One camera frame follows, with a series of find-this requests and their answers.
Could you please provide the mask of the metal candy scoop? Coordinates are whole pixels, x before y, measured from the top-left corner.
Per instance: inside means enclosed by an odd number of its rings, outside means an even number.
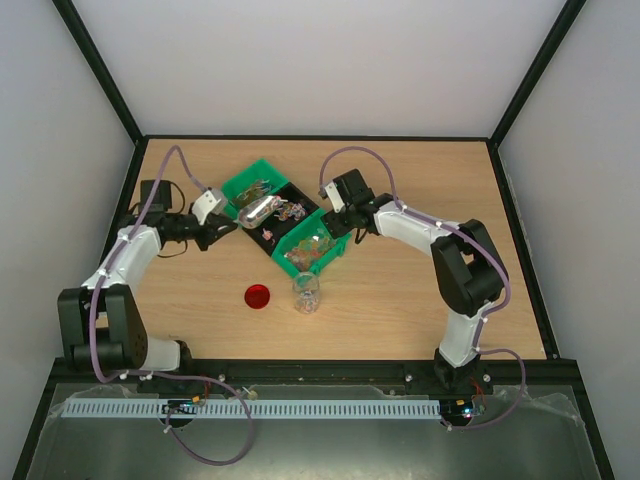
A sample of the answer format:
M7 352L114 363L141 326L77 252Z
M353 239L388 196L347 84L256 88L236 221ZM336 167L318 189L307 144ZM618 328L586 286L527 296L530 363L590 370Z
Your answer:
M265 195L241 208L238 212L236 222L245 229L255 229L282 204L283 199L279 195Z

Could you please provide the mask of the green bin star candies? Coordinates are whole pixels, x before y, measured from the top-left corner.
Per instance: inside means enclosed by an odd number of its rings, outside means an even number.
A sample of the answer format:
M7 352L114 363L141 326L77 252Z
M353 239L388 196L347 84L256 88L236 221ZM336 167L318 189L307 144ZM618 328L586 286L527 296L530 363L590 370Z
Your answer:
M319 275L344 255L351 234L333 238L322 221L322 208L302 220L277 243L271 259L291 278L302 272Z

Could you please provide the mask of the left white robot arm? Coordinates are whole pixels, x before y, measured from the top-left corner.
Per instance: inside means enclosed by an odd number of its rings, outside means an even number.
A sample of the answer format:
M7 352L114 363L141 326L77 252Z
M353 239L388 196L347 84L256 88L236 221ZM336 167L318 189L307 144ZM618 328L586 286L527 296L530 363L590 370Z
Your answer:
M237 227L225 215L228 201L216 188L205 189L187 212L174 212L169 182L145 181L142 187L140 203L125 214L98 269L57 299L67 368L91 372L103 383L180 368L190 354L188 346L148 334L135 292L166 244L194 243L205 251Z

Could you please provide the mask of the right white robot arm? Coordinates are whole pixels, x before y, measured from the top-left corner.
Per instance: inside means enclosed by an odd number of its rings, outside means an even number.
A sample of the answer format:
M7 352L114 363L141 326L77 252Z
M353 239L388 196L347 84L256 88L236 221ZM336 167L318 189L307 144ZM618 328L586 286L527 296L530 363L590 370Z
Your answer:
M319 193L331 203L322 222L332 237L355 230L361 242L370 233L398 240L432 259L438 290L449 309L434 371L443 389L460 390L477 368L489 314L501 296L510 295L508 274L484 224L475 219L444 221L408 207L391 193L375 195L357 169L321 182Z

